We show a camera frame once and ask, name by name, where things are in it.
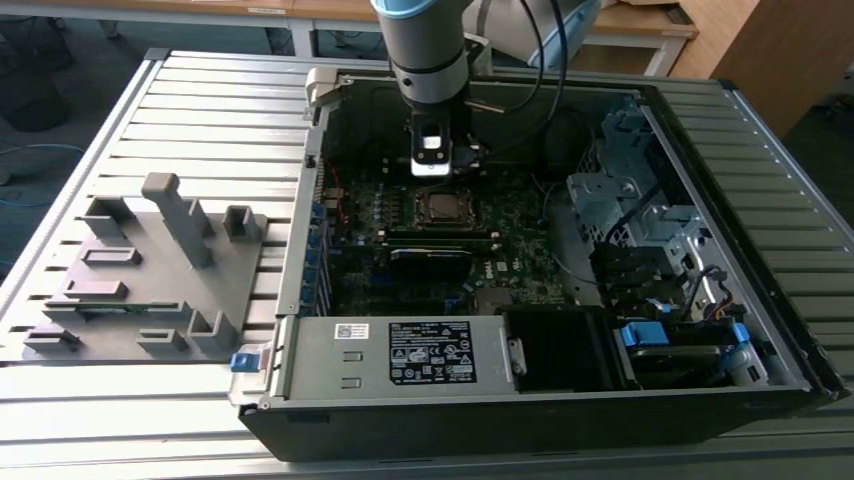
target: power supply label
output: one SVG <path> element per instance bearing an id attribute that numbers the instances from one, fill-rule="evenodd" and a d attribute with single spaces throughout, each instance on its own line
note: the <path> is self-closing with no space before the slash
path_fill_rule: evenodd
<path id="1" fill-rule="evenodd" d="M 390 323 L 389 360 L 395 385 L 476 383 L 469 322 Z"/>

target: desk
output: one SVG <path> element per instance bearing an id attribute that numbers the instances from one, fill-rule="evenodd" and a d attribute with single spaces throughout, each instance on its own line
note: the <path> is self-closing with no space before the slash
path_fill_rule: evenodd
<path id="1" fill-rule="evenodd" d="M 298 57 L 315 56 L 318 30 L 379 32 L 369 0 L 18 0 L 2 3 L 0 13 L 287 28 L 294 35 Z M 616 5 L 600 14 L 585 44 L 652 49 L 656 53 L 644 73 L 665 76 L 688 40 L 697 35 L 696 26 L 674 24 L 658 7 Z M 608 56 L 592 65 L 598 66 L 604 61 L 608 62 Z"/>
<path id="2" fill-rule="evenodd" d="M 377 14 L 369 0 L 294 0 L 289 16 L 295 26 L 295 45 L 311 46 L 310 35 L 315 30 L 379 31 Z M 673 23 L 660 7 L 622 4 L 602 10 L 585 44 L 653 49 L 656 53 L 644 74 L 666 76 L 688 40 L 696 38 L 698 33 L 694 25 Z M 314 50 L 298 49 L 297 55 L 314 56 Z M 584 63 L 590 66 L 601 65 L 602 60 Z"/>

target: blue cable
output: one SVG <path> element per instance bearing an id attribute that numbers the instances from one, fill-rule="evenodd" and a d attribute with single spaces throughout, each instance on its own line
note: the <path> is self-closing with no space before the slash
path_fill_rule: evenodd
<path id="1" fill-rule="evenodd" d="M 81 155 L 86 154 L 86 150 L 81 147 L 75 147 L 74 145 L 66 145 L 62 143 L 34 143 L 33 145 L 21 145 L 15 142 L 10 142 L 9 140 L 0 140 L 0 143 L 6 143 L 7 145 L 13 145 L 13 148 L 5 150 L 0 152 L 0 156 L 7 155 L 13 152 L 18 152 L 21 150 L 29 149 L 29 148 L 46 148 L 46 149 L 58 149 L 58 150 L 73 150 L 75 152 L 78 152 Z M 47 207 L 49 205 L 51 205 L 54 202 L 46 202 L 46 203 L 19 203 L 19 202 L 11 202 L 9 200 L 0 200 L 0 205 L 6 205 L 9 207 L 25 207 L 25 208 L 37 208 L 37 207 Z"/>
<path id="2" fill-rule="evenodd" d="M 14 147 L 10 148 L 9 150 L 5 150 L 3 152 L 0 152 L 0 155 L 6 155 L 9 153 L 13 152 L 18 152 L 19 150 L 25 150 L 29 148 L 46 148 L 46 149 L 58 149 L 58 150 L 73 150 L 75 152 L 78 152 L 81 155 L 83 155 L 86 153 L 86 150 L 82 149 L 81 147 L 75 147 L 74 145 L 65 145 L 62 143 L 34 143 L 33 145 L 19 145 L 17 143 L 13 142 L 7 142 L 6 140 L 2 141 L 3 143 L 13 145 Z"/>
<path id="3" fill-rule="evenodd" d="M 53 205 L 54 202 L 45 202 L 45 203 L 18 203 L 18 202 L 10 202 L 7 200 L 0 200 L 0 205 L 6 205 L 9 207 L 25 207 L 25 208 L 37 208 L 37 207 L 47 207 L 49 205 Z"/>

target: slotted metal platform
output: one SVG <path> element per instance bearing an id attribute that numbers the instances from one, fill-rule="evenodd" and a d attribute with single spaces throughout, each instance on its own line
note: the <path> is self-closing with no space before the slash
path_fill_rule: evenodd
<path id="1" fill-rule="evenodd" d="M 89 235 L 74 219 L 87 198 L 139 197 L 150 171 L 177 173 L 182 196 L 199 198 L 207 212 L 222 213 L 239 201 L 270 217 L 243 341 L 270 339 L 309 127 L 303 85 L 318 65 L 386 68 L 381 62 L 150 53 L 0 290 L 0 344 L 18 342 L 21 327 L 45 321 L 42 302 L 59 290 Z M 649 83 L 661 89 L 780 283 L 840 373 L 854 379 L 854 235 L 741 94 L 713 81 L 617 75 L 576 79 Z M 129 204 L 155 208 L 142 198 Z M 805 417 L 756 423 L 702 445 L 287 464 L 238 421 L 229 385 L 225 365 L 0 369 L 0 476 L 448 478 L 502 473 L 520 478 L 584 468 L 574 478 L 602 478 L 633 468 L 637 478 L 685 478 L 690 472 L 705 479 L 758 469 L 777 478 L 821 478 L 854 467 L 854 397 Z"/>

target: blue latch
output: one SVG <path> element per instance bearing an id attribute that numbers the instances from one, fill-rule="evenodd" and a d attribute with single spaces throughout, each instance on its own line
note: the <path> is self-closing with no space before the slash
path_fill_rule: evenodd
<path id="1" fill-rule="evenodd" d="M 262 356 L 258 353 L 235 353 L 229 366 L 233 373 L 255 373 L 262 369 Z"/>
<path id="2" fill-rule="evenodd" d="M 628 347 L 670 344 L 662 322 L 632 322 L 620 329 L 620 334 Z"/>
<path id="3" fill-rule="evenodd" d="M 317 219 L 325 219 L 326 218 L 326 206 L 322 203 L 313 203 L 311 204 L 311 216 Z"/>
<path id="4" fill-rule="evenodd" d="M 736 339 L 740 344 L 750 341 L 750 332 L 748 331 L 748 327 L 744 323 L 733 325 L 733 333 L 736 334 Z"/>
<path id="5" fill-rule="evenodd" d="M 314 285 L 318 279 L 318 271 L 314 268 L 306 268 L 303 270 L 303 281 L 310 285 Z"/>
<path id="6" fill-rule="evenodd" d="M 317 233 L 310 233 L 309 234 L 309 248 L 318 248 L 318 245 L 321 245 L 321 237 L 318 236 Z"/>

